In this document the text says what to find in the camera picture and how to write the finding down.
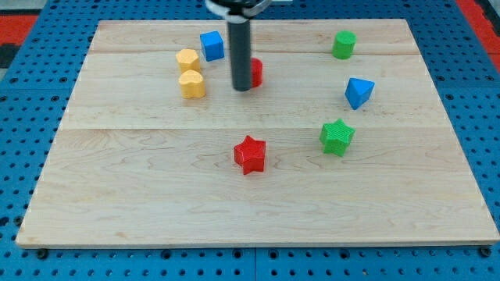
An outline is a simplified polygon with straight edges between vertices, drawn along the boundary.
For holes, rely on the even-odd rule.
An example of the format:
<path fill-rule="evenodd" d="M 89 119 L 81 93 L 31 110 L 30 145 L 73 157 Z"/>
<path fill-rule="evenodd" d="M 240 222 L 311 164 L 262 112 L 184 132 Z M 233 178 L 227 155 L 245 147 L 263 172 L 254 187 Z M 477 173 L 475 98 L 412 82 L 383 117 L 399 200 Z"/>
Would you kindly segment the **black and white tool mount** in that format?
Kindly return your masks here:
<path fill-rule="evenodd" d="M 205 0 L 206 8 L 227 22 L 245 22 L 267 9 L 272 0 Z"/>

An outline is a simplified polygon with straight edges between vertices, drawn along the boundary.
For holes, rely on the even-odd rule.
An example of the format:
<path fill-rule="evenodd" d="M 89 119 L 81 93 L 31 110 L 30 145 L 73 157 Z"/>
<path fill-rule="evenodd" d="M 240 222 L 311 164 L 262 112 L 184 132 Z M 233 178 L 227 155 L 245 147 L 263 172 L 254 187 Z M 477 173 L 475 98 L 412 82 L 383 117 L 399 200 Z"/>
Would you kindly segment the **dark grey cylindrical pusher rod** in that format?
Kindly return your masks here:
<path fill-rule="evenodd" d="M 250 21 L 228 23 L 227 31 L 232 87 L 236 91 L 248 91 L 252 87 Z"/>

